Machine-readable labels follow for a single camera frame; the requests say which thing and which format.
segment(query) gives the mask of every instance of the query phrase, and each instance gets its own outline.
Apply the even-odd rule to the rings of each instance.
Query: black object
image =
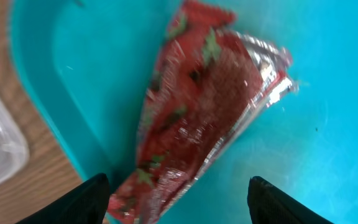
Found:
[[[98,174],[17,224],[102,224],[109,196],[106,174]]]
[[[106,174],[98,174],[17,224],[102,224],[109,203]],[[261,177],[249,181],[253,224],[331,224]]]
[[[331,223],[261,177],[249,181],[247,200],[253,224]]]

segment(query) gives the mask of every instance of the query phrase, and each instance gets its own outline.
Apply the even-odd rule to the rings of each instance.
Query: blue plastic surface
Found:
[[[293,54],[297,95],[269,108],[161,219],[250,223],[260,175],[335,223],[358,223],[358,1],[225,0],[238,31]],[[18,74],[83,179],[134,169],[135,132],[165,27],[180,1],[17,0]]]

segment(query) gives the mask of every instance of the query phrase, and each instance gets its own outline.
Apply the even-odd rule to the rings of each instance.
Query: turquoise cutting board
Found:
[[[269,108],[161,223],[250,223],[260,175],[335,223],[358,223],[358,1],[208,1],[235,28],[286,46],[298,94]],[[165,27],[179,0],[16,0],[13,61],[85,180],[117,187],[134,169],[135,132]]]

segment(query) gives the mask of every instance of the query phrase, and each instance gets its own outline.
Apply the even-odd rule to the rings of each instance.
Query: red plastic packaging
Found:
[[[296,85],[285,49],[228,30],[236,15],[185,1],[158,56],[137,169],[111,195],[123,223],[155,223],[252,120]]]

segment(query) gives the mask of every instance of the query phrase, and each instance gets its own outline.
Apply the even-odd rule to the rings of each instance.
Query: wood grain surface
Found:
[[[0,98],[27,139],[30,159],[0,185],[0,224],[18,222],[81,184],[16,77],[6,37],[9,4],[0,0]]]

